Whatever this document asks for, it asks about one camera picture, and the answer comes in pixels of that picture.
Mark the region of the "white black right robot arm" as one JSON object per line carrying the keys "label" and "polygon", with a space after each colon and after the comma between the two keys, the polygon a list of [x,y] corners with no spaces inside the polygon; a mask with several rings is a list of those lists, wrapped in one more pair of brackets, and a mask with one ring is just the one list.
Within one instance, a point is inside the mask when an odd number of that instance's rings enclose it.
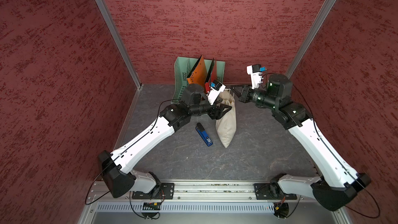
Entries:
{"label": "white black right robot arm", "polygon": [[265,89],[249,85],[233,85],[230,89],[240,102],[270,109],[272,116],[304,147],[321,173],[315,177],[281,173],[270,181],[274,195],[309,197],[327,210],[336,211],[370,184],[370,177],[358,173],[329,143],[317,127],[311,111],[292,100],[295,85],[287,76],[272,74]]}

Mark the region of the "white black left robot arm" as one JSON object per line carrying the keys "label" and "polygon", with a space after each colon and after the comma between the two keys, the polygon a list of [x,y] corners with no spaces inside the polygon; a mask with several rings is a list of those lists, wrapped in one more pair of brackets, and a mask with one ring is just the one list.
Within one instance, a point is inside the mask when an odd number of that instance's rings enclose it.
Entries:
{"label": "white black left robot arm", "polygon": [[139,191],[157,198],[161,191],[160,180],[152,172],[139,172],[134,167],[161,141],[187,125],[191,117],[208,115],[213,120],[219,120],[228,113],[231,106],[223,104],[219,97],[225,88],[216,80],[206,94],[201,85],[189,84],[180,100],[159,110],[154,122],[143,132],[112,152],[100,153],[101,177],[110,194],[119,198],[130,191]]}

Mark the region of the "beige cloth drawstring soil bag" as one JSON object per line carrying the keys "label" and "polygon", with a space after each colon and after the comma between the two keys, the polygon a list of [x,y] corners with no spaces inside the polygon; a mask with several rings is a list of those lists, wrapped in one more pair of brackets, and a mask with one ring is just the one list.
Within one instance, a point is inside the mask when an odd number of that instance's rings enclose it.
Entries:
{"label": "beige cloth drawstring soil bag", "polygon": [[221,119],[216,121],[218,137],[223,146],[228,148],[235,136],[237,126],[235,99],[230,89],[226,89],[219,96],[223,99],[222,104],[232,107]]}

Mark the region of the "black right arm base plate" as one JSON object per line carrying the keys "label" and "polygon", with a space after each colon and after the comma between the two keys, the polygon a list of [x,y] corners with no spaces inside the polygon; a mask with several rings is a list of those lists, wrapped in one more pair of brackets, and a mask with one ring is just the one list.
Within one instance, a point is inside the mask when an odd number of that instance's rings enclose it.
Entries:
{"label": "black right arm base plate", "polygon": [[254,190],[257,200],[297,200],[297,195],[283,193],[277,184],[257,183]]}

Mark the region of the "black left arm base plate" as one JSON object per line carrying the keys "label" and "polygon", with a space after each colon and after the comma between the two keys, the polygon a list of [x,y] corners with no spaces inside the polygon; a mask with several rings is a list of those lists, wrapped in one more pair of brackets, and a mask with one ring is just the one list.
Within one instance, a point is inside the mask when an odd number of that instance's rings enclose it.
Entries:
{"label": "black left arm base plate", "polygon": [[131,198],[134,200],[171,200],[174,196],[174,183],[160,183],[148,193],[142,191],[132,192]]}

